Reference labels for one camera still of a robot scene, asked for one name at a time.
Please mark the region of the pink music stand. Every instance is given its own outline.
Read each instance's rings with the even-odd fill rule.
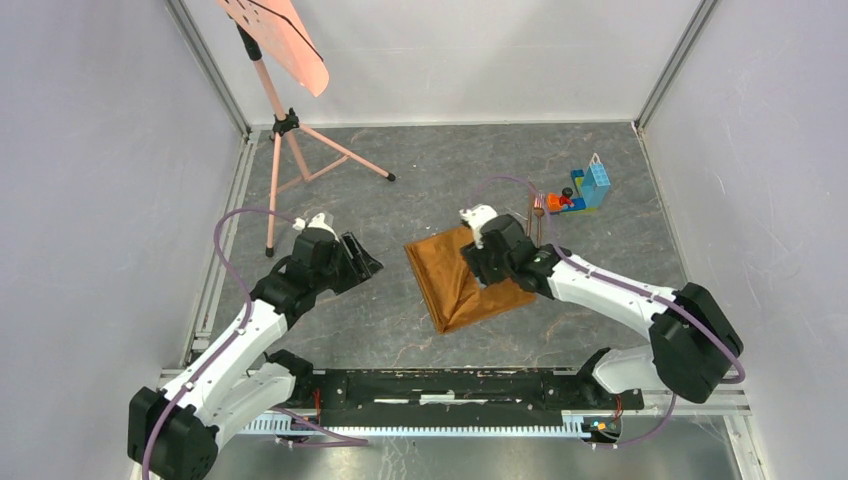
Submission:
[[[283,190],[296,185],[301,180],[311,182],[319,176],[338,167],[347,159],[352,158],[362,165],[377,172],[380,176],[390,182],[395,181],[395,176],[382,168],[374,165],[368,160],[353,153],[347,148],[321,135],[315,130],[303,125],[294,113],[294,109],[286,109],[280,103],[268,69],[262,61],[261,45],[265,51],[271,54],[295,80],[309,90],[316,97],[327,88],[330,75],[324,66],[324,60],[313,47],[306,28],[297,16],[297,12],[289,0],[217,0],[218,4],[227,11],[227,14],[238,24],[239,34],[244,41],[247,55],[253,61],[259,80],[265,89],[265,94],[274,108],[274,160],[271,167],[271,201],[270,209],[277,208],[277,194]],[[342,154],[342,157],[315,173],[309,171],[303,154],[294,137],[295,129],[320,140]],[[285,185],[278,186],[280,172],[280,154],[282,150],[282,138],[286,137],[292,154],[294,155],[300,175]],[[274,216],[268,216],[268,237],[265,244],[265,255],[274,256]]]

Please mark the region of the brown fabric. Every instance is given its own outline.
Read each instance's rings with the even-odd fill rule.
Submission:
[[[480,288],[459,253],[472,241],[471,230],[457,227],[404,245],[439,333],[452,332],[536,299],[535,294],[521,290],[509,279]]]

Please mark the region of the gray marble floor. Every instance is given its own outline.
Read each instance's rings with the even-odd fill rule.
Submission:
[[[546,191],[570,184],[593,152],[612,181],[601,208],[555,217],[561,245],[587,260],[645,282],[682,286],[683,273],[657,192],[637,139],[627,124],[536,124],[329,129],[328,137],[394,172],[387,182],[348,161],[310,184],[278,196],[278,209],[297,216],[321,211],[334,228],[355,233],[385,269],[344,295],[325,295],[269,350],[286,348],[316,367],[572,366],[604,346],[645,341],[626,327],[577,305],[539,298],[534,304],[440,335],[433,328],[403,250],[405,243],[459,224],[469,186],[491,174],[525,177]],[[313,171],[338,155],[299,134]],[[263,135],[245,205],[267,205],[272,143]],[[284,151],[280,183],[297,175]],[[505,182],[479,201],[519,219],[523,187]],[[232,260],[249,285],[274,263],[264,256],[266,218],[243,215]],[[545,232],[546,242],[550,233]],[[277,252],[289,251],[296,232],[280,223]],[[240,308],[242,296],[227,279],[214,333]]]

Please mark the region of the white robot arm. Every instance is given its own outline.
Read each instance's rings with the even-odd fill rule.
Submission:
[[[130,401],[127,450],[142,463],[155,423],[167,420],[152,449],[151,468],[162,478],[200,479],[212,468],[217,453],[257,416],[293,395],[309,395],[312,365],[293,354],[272,355],[258,372],[242,374],[295,322],[315,306],[319,293],[337,295],[368,280],[383,266],[371,258],[351,233],[337,235],[331,217],[316,215],[302,230],[292,254],[278,261],[250,294],[246,309],[218,339],[162,390],[140,389]]]
[[[561,422],[562,409],[604,410],[611,401],[614,403],[617,394],[633,389],[668,388],[691,402],[702,403],[728,372],[730,359],[735,360],[742,352],[741,340],[703,287],[692,283],[679,290],[653,286],[598,268],[559,247],[550,244],[537,247],[513,217],[497,215],[485,205],[464,210],[461,216],[474,238],[461,253],[483,284],[511,278],[526,291],[602,313],[649,341],[648,345],[621,351],[603,348],[572,378],[553,372],[524,371],[503,379],[510,385],[507,388],[517,388],[513,380],[518,384],[518,378],[528,379],[514,395],[523,398],[528,406],[541,407],[527,409],[522,405],[518,409],[520,415],[532,416],[525,419],[528,425],[545,428],[550,425],[545,419],[550,420],[551,415]],[[431,418],[435,411],[427,407],[434,405],[425,405],[423,397],[406,398],[414,397],[424,387],[433,390],[444,385],[450,395],[439,397],[454,398],[456,390],[465,389],[474,398],[487,398],[476,377],[461,370],[426,369],[412,376],[396,376],[390,370],[326,370],[319,375],[317,371],[313,374],[308,361],[284,350],[269,357],[250,378],[241,380],[242,373],[256,358],[314,307],[320,292],[333,290],[341,294],[382,269],[352,234],[336,235],[327,216],[316,216],[308,225],[299,220],[295,228],[302,232],[295,240],[292,254],[277,262],[251,292],[253,313],[249,321],[243,322],[246,314],[243,309],[218,340],[181,375],[162,390],[142,388],[133,397],[127,444],[130,458],[142,462],[154,424],[164,417],[151,449],[151,469],[168,480],[202,479],[212,468],[220,448],[257,416],[286,401],[297,405],[307,403],[318,386],[310,382],[325,382],[322,388],[329,390],[328,395],[339,393],[329,404],[322,403],[322,410],[329,406],[348,417],[360,412],[380,421],[387,421],[385,418],[391,412],[395,414],[392,418],[403,421],[408,421],[410,415],[419,415],[421,421]],[[708,335],[701,329],[708,330]],[[357,372],[366,379],[358,384],[359,393],[350,392],[356,382],[348,384],[345,392],[337,387],[327,388],[326,382],[355,376]],[[487,373],[490,375],[487,385],[497,384],[501,374],[497,369]],[[422,379],[426,379],[426,384],[418,383]],[[469,379],[473,385],[464,383]],[[504,404],[499,387],[493,392],[491,402],[484,400],[476,404],[478,400],[469,400],[468,404],[449,411],[482,409],[479,414],[493,415],[492,425],[502,425],[497,422],[506,420],[504,412],[514,402]],[[354,401],[346,395],[358,396]],[[375,400],[385,395],[403,398],[391,403]],[[398,416],[397,409],[406,408],[406,404],[412,410]],[[441,407],[435,407],[440,414],[444,412]],[[480,416],[466,416],[480,419]]]
[[[742,353],[739,336],[699,285],[658,287],[598,268],[567,250],[561,257],[550,244],[536,247],[512,216],[498,215],[488,205],[463,210],[460,216],[474,238],[463,247],[463,256],[483,284],[509,277],[526,291],[583,305],[650,341],[628,350],[602,349],[590,359],[584,373],[591,372],[597,395],[668,388],[691,402],[706,401],[731,363],[726,352],[690,328],[681,309],[706,326],[733,357]]]

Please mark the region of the purple cable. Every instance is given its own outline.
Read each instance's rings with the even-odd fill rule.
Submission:
[[[537,198],[539,196],[539,192],[535,188],[533,188],[533,185],[529,181],[527,181],[526,179],[514,177],[512,175],[492,175],[492,176],[484,179],[482,182],[480,182],[480,185],[478,185],[477,188],[473,191],[472,196],[471,196],[471,198],[469,199],[469,202],[468,202],[469,208],[471,208],[471,206],[474,205],[474,203],[475,203],[474,200],[480,196],[481,191],[487,185],[489,185],[490,183],[492,183],[495,180],[509,180],[511,182],[520,183],[520,184],[524,185],[525,187],[527,187],[528,190],[530,190],[530,193],[533,194],[534,198]],[[623,280],[613,278],[609,275],[605,275],[603,273],[590,272],[588,268],[584,267],[583,265],[580,265],[579,263],[577,263],[574,260],[572,260],[571,258],[569,258],[565,254],[565,252],[562,251],[562,249],[559,246],[559,242],[556,239],[556,233],[555,233],[555,230],[554,230],[554,223],[553,223],[553,220],[551,219],[551,212],[548,211],[548,206],[545,204],[545,202],[541,202],[541,203],[542,203],[542,209],[545,212],[545,219],[546,219],[547,224],[548,224],[548,230],[551,232],[551,244],[554,248],[554,251],[557,253],[557,255],[559,255],[559,258],[562,259],[563,262],[565,262],[566,264],[568,264],[570,267],[574,268],[578,272],[585,273],[585,274],[587,274],[587,275],[589,275],[593,278],[597,278],[598,280],[600,280],[602,282],[608,283],[610,285],[614,285],[618,288],[621,288],[621,289],[627,290],[629,292],[635,293],[637,295],[640,295],[642,297],[646,297],[648,299],[651,299],[651,297],[653,296],[653,293],[649,292],[648,290],[645,290],[645,289],[638,287],[636,285],[632,285],[632,284],[627,283]],[[690,325],[697,328],[699,332],[701,332],[705,337],[707,337],[707,339],[709,339],[709,341],[712,342],[712,344],[715,345],[716,348],[718,348],[718,350],[722,353],[722,355],[724,355],[725,358],[727,358],[730,361],[730,363],[733,365],[733,367],[736,368],[736,376],[733,377],[733,378],[724,379],[724,380],[722,380],[721,383],[741,383],[743,380],[745,380],[745,369],[742,367],[742,364],[739,363],[739,359],[736,358],[736,355],[734,355],[733,352],[731,352],[730,349],[727,348],[727,346],[724,343],[722,343],[722,341],[717,336],[715,336],[715,334],[713,332],[711,332],[709,328],[707,328],[703,323],[701,323],[700,320],[695,318],[694,315],[687,312],[680,305],[674,303],[673,301],[671,301],[671,300],[669,300],[665,297],[656,296],[656,297],[653,297],[652,301],[657,301],[657,302],[665,305],[666,307],[674,310],[677,314],[679,314],[687,322],[689,322]],[[639,442],[641,442],[643,440],[647,440],[647,439],[653,437],[654,435],[656,435],[657,433],[659,433],[663,428],[665,428],[665,426],[668,424],[669,420],[671,419],[671,414],[674,411],[674,406],[675,406],[676,403],[677,403],[677,394],[672,393],[671,402],[669,403],[668,411],[666,411],[666,413],[663,416],[660,423],[656,427],[654,427],[653,430],[646,433],[645,435],[642,435],[641,437],[637,437],[637,438],[622,442],[620,444],[617,444],[618,447],[639,443]],[[602,446],[601,448],[616,448],[616,447]]]
[[[648,432],[648,433],[646,433],[642,436],[636,437],[636,438],[631,438],[630,440],[625,440],[625,441],[620,442],[620,443],[609,444],[609,443],[593,442],[593,443],[591,443],[592,448],[600,448],[602,450],[616,450],[616,449],[621,448],[621,447],[626,447],[628,445],[634,445],[636,443],[648,440],[649,438],[653,438],[658,433],[660,433],[662,431],[662,429],[665,428],[666,425],[668,425],[668,422],[671,420],[671,413],[674,411],[674,406],[676,404],[677,404],[677,394],[672,393],[671,394],[671,402],[669,402],[669,404],[668,404],[668,410],[665,411],[665,415],[663,415],[663,418],[660,420],[660,423],[658,423],[656,427],[651,429],[650,432]]]
[[[353,438],[348,437],[346,435],[342,435],[340,433],[331,432],[326,428],[318,425],[317,423],[312,423],[309,420],[301,417],[300,415],[292,412],[291,410],[286,410],[283,407],[271,407],[271,410],[275,412],[282,413],[283,415],[289,416],[291,419],[296,420],[298,423],[302,424],[304,427],[309,428],[311,430],[315,430],[316,432],[323,433],[328,437],[333,437],[336,440],[340,440],[339,442],[333,443],[291,443],[292,447],[295,448],[330,448],[330,447],[364,447],[368,445],[368,440],[364,438]]]
[[[285,213],[275,212],[273,210],[261,207],[244,207],[237,208],[228,212],[223,217],[221,217],[221,219],[218,220],[218,223],[215,225],[215,233],[212,238],[212,242],[215,245],[215,255],[218,256],[218,259],[221,260],[221,265],[223,265],[227,272],[233,276],[233,278],[236,280],[236,283],[238,283],[239,288],[244,293],[244,317],[241,319],[241,322],[239,323],[239,326],[236,330],[244,328],[247,325],[247,322],[250,320],[250,316],[253,314],[253,301],[250,299],[250,289],[247,288],[247,284],[244,283],[244,280],[241,278],[241,275],[238,274],[238,271],[235,269],[235,267],[233,267],[229,260],[227,260],[226,256],[224,256],[224,251],[221,248],[221,231],[223,231],[224,223],[226,223],[227,220],[240,213],[246,212],[273,215],[277,218],[286,220],[289,223],[294,223],[294,219]],[[156,423],[153,425],[153,429],[150,431],[150,437],[147,439],[147,444],[144,447],[144,456],[141,462],[141,476],[144,480],[150,480],[150,457],[153,454],[153,446],[156,444],[156,439],[159,438],[159,433],[162,431],[162,426],[165,424],[165,420],[168,418],[171,412],[174,411],[174,407],[177,406],[180,400],[182,400],[182,398],[188,392],[188,388],[186,387],[186,385],[188,383],[197,382],[197,379],[200,378],[201,375],[203,375],[203,372],[205,372],[212,365],[212,363],[215,362],[215,360],[220,357],[227,350],[227,348],[229,348],[230,345],[233,344],[233,342],[236,341],[236,338],[239,337],[239,334],[236,332],[236,330],[233,330],[233,332],[230,333],[230,336],[227,337],[224,343],[222,343],[221,346],[217,350],[215,350],[209,356],[209,358],[206,359],[205,362],[203,362],[202,365],[197,367],[197,370],[195,370],[194,374],[192,374],[192,376],[189,377],[188,381],[180,387],[176,395],[174,395],[174,398],[172,398],[171,401],[168,402],[168,405],[165,406],[165,409],[162,411],[162,414],[159,415],[158,419],[156,419]]]

